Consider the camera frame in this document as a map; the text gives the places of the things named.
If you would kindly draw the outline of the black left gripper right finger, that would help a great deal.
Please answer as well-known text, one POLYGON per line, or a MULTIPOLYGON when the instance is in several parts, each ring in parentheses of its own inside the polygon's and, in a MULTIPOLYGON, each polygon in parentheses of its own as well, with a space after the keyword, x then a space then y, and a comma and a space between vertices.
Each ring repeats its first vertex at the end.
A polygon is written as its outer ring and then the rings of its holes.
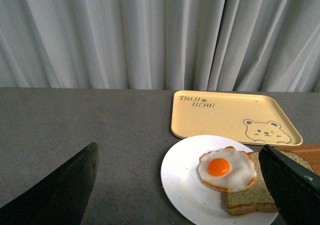
POLYGON ((258 155, 260 169, 279 213, 288 225, 320 223, 320 176, 270 145, 258 155))

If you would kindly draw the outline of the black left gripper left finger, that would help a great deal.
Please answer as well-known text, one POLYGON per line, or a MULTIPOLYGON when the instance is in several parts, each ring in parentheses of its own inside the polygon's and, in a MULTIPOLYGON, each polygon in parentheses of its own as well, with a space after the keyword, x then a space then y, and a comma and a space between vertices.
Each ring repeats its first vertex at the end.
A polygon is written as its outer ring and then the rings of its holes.
POLYGON ((91 142, 0 209, 2 225, 79 225, 94 188, 99 146, 91 142))

